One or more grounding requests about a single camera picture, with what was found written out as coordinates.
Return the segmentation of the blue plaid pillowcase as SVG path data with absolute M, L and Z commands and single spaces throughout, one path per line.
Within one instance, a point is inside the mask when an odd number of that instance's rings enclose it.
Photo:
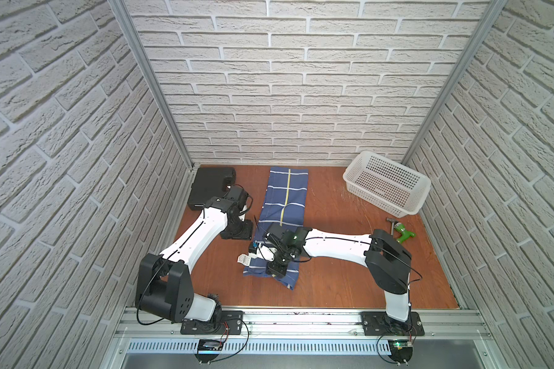
M 272 224 L 291 231 L 303 227 L 308 186 L 309 171 L 306 169 L 272 167 L 269 170 L 265 201 L 249 246 L 249 260 L 245 262 L 243 275 L 273 278 L 266 272 L 266 266 L 273 260 L 275 249 L 266 243 L 264 235 Z M 286 276 L 275 279 L 292 291 L 299 279 L 299 263 L 290 263 Z

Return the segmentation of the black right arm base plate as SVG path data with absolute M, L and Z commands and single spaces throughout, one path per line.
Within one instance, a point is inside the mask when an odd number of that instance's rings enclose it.
M 392 319 L 384 311 L 364 311 L 360 313 L 364 335 L 421 337 L 425 335 L 420 315 L 411 311 L 406 322 Z

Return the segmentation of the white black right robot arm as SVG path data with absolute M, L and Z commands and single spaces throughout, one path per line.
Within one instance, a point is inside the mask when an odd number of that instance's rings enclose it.
M 359 264 L 384 290 L 388 318 L 403 324 L 409 321 L 410 276 L 416 271 L 412 268 L 412 255 L 383 230 L 370 235 L 340 235 L 308 227 L 292 231 L 272 224 L 263 235 L 257 255 L 267 261 L 266 271 L 274 278 L 284 277 L 290 264 L 314 258 Z

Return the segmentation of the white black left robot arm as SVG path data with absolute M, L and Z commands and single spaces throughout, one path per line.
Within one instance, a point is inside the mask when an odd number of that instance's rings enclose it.
M 162 252 L 147 254 L 138 267 L 135 307 L 168 320 L 220 324 L 222 308 L 216 298 L 197 295 L 191 271 L 216 237 L 227 240 L 252 239 L 252 222 L 246 219 L 249 194 L 232 186 L 223 197 L 213 197 L 198 218 Z

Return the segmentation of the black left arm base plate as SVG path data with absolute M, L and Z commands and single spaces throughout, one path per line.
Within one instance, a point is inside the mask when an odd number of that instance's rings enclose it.
M 210 321 L 184 320 L 182 335 L 240 335 L 244 311 L 227 310 L 212 316 Z

